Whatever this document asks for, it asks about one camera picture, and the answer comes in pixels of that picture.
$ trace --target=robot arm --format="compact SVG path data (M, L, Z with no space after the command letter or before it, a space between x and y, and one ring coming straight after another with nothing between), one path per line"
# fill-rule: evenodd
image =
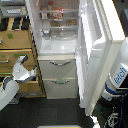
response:
M23 63L28 59L27 56L20 56L13 67L13 77L4 78L0 87L0 111L14 98L19 90L18 83L26 83L36 77L36 68L28 71Z
M19 86L12 77L5 77L0 87L0 111L14 98Z

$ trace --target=label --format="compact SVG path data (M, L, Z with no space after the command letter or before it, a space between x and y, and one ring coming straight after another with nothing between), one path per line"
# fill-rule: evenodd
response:
M15 13L15 14L20 14L20 9L11 9L11 10L7 10L7 12L8 12L9 14L13 14L13 13Z
M112 81L114 84L119 88L122 82L124 81L125 77L128 74L128 70L125 68L124 65L120 64L112 77Z
M6 56L5 55L1 55L1 58L5 58Z
M12 68L8 68L9 70L12 70Z
M20 56L26 56L26 53L13 54L14 58L18 58Z
M20 14L22 14L22 15L26 15L27 14L25 7L20 8Z
M62 21L63 20L63 16L61 13L53 13L54 16L54 21Z
M8 36L9 39L13 39L12 33L7 34L7 36Z

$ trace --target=refrigerator shelf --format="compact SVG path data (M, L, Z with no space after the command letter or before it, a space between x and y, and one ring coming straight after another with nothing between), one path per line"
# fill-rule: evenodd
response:
M62 27L42 27L42 29L51 29L51 30L74 30L74 29L78 29L78 25L62 26Z
M40 10L38 13L71 13L79 12L79 9L63 9L63 10Z
M79 17L76 16L76 17L63 17L63 20L77 20ZM54 17L53 16L50 16L48 17L48 19L42 19L42 20L54 20Z

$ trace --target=refrigerator door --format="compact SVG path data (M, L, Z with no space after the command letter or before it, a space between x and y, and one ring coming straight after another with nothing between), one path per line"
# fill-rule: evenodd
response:
M125 39L112 0L81 0L76 65L80 107L91 115Z

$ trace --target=wooden drawer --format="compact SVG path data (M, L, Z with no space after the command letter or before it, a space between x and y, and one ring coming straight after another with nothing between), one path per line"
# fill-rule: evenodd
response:
M76 77L75 60L39 60L42 78L69 78Z
M34 58L31 49L24 50L0 50L0 67L1 66L14 66L19 56L28 55L28 60L24 65L34 65Z
M43 80L47 99L76 98L77 79Z
M25 84L19 84L19 91L18 93L31 93L31 92L39 92L40 86L38 77L36 81L29 81Z
M29 33L27 30L0 31L0 49L31 48Z
M28 70L32 70L33 67L34 65L25 66L25 68ZM9 67L1 66L0 67L0 75L8 75L8 74L12 74L12 72L13 72L13 66L9 66Z

